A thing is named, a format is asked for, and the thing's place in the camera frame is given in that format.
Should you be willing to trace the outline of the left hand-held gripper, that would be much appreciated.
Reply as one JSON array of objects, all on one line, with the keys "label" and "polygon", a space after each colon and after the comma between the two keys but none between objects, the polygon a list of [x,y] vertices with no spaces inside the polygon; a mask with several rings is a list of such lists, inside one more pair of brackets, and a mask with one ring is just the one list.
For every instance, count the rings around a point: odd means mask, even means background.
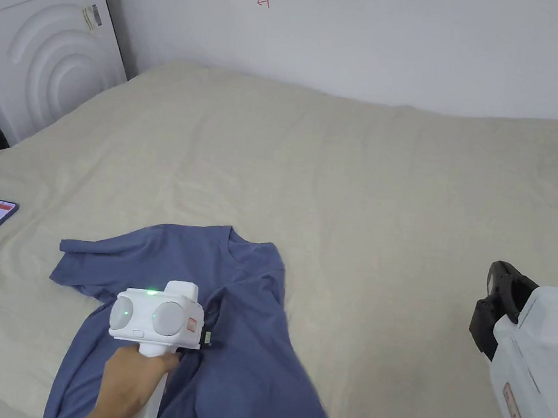
[{"label": "left hand-held gripper", "polygon": [[118,294],[109,317],[109,334],[136,342],[144,357],[179,349],[211,349],[213,332],[204,330],[199,289],[190,282],[170,281],[163,291],[127,289]]}]

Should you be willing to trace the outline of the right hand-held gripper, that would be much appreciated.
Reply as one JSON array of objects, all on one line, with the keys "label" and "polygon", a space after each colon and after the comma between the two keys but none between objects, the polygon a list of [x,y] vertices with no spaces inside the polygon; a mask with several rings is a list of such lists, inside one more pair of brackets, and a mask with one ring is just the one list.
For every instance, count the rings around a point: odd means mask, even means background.
[{"label": "right hand-held gripper", "polygon": [[494,261],[469,330],[503,418],[558,418],[558,287]]}]

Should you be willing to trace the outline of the person's left hand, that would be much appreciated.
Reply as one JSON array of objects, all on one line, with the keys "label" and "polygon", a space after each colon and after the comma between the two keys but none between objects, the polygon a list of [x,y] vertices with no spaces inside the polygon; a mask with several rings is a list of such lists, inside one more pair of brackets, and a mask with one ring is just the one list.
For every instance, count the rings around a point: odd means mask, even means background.
[{"label": "person's left hand", "polygon": [[85,418],[133,418],[179,362],[172,353],[144,356],[138,344],[119,348],[105,365],[95,406]]}]

